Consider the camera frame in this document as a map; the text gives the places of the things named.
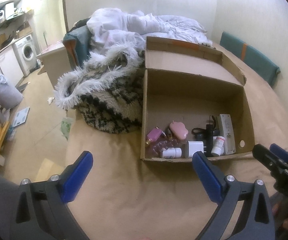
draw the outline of washing machine door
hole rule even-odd
[[[22,49],[22,57],[25,61],[31,61],[34,57],[34,52],[32,50],[31,44],[25,44]]]

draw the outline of beige bed sheet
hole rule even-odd
[[[247,77],[245,91],[252,115],[255,140],[288,150],[288,113],[269,85],[237,57],[219,45]],[[216,209],[191,163],[140,160],[140,131],[107,134],[88,126],[79,114],[71,128],[66,164],[84,151],[92,152],[94,165],[69,208],[91,240],[193,240]],[[274,179],[247,155],[214,162],[239,181],[262,179],[268,193]],[[224,236],[233,229],[237,213]]]

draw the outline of white faux fur trim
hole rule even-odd
[[[143,62],[134,49],[133,42],[125,42],[124,44],[115,44],[108,51],[105,56],[98,53],[91,52],[89,60],[83,64],[83,69],[77,68],[75,71],[65,73],[58,79],[55,86],[54,96],[55,104],[64,110],[73,108],[79,103],[80,96],[91,93],[92,91],[101,91],[108,89],[112,82],[119,77],[130,75],[134,73],[139,65]],[[122,54],[126,56],[127,65],[115,66],[112,70],[108,68],[100,79],[90,79],[78,84],[71,95],[68,95],[68,88],[79,78],[83,77],[88,71],[102,66],[107,66],[114,60],[118,59]]]

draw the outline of white duvet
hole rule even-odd
[[[95,11],[87,22],[94,35],[92,51],[105,55],[115,44],[131,42],[137,51],[145,49],[146,36],[164,37],[212,46],[206,30],[196,20],[182,16],[152,14],[137,11],[125,13],[117,8]]]

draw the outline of pink perfume bottle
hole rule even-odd
[[[154,128],[151,130],[147,135],[146,135],[146,147],[149,146],[152,142],[156,142],[157,139],[160,137],[160,135],[163,133],[161,129],[158,127]]]

